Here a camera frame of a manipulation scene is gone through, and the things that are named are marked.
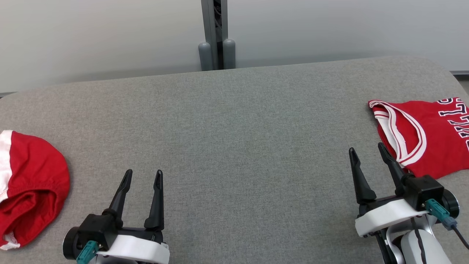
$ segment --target red jersey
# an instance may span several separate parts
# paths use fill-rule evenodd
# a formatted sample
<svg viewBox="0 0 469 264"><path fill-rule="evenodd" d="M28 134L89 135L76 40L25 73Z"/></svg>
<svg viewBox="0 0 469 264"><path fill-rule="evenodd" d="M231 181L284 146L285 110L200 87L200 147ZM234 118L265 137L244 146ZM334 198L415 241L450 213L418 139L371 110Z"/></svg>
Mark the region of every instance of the red jersey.
<svg viewBox="0 0 469 264"><path fill-rule="evenodd" d="M469 169L469 114L461 99L368 102L389 152L415 176Z"/></svg>

